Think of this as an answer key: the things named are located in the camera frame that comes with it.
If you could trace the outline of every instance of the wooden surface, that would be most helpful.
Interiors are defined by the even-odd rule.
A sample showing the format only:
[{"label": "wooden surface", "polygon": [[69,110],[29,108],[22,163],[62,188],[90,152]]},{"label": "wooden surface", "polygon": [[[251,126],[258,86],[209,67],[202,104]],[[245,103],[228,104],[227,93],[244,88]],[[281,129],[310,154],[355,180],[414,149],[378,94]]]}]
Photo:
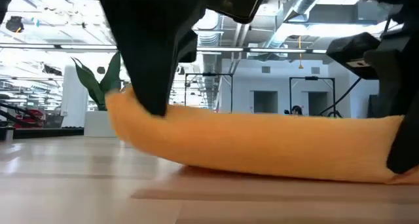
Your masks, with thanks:
[{"label": "wooden surface", "polygon": [[111,139],[0,143],[7,224],[419,223],[419,187],[185,168]]}]

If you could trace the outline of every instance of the white planter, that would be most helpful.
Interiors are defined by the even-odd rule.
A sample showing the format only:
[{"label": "white planter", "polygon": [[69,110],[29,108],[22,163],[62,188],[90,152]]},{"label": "white planter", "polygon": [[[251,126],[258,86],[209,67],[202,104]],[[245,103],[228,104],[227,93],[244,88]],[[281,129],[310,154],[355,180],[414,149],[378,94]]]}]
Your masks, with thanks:
[{"label": "white planter", "polygon": [[117,135],[111,127],[109,114],[106,111],[86,113],[84,136],[91,138],[115,138]]}]

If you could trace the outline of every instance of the orange cloth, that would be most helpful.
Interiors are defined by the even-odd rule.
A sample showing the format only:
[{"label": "orange cloth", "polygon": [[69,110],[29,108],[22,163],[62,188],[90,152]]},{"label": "orange cloth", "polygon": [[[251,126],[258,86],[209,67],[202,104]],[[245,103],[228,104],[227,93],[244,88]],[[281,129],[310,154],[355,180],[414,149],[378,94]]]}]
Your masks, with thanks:
[{"label": "orange cloth", "polygon": [[402,116],[216,114],[169,105],[162,118],[150,115],[132,89],[108,95],[107,108],[120,139],[181,164],[271,176],[419,184],[417,169],[396,176],[386,168]]}]

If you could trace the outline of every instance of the person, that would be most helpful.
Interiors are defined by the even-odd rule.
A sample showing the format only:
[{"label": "person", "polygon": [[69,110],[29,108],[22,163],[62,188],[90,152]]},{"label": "person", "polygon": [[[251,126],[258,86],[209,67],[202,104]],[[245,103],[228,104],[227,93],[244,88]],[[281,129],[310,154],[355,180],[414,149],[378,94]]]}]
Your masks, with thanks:
[{"label": "person", "polygon": [[292,115],[302,115],[302,108],[298,105],[294,105],[291,110]]}]

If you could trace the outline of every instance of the green plant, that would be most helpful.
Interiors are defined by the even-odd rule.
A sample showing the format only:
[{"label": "green plant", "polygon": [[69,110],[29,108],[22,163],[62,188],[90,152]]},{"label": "green plant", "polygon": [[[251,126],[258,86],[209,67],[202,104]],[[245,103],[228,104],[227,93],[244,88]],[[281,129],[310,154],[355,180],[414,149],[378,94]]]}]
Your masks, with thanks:
[{"label": "green plant", "polygon": [[106,111],[105,95],[112,89],[120,89],[120,53],[117,52],[109,62],[109,67],[99,83],[93,72],[76,58],[71,58],[76,66],[81,84],[87,88],[89,96],[98,105],[99,111]]}]

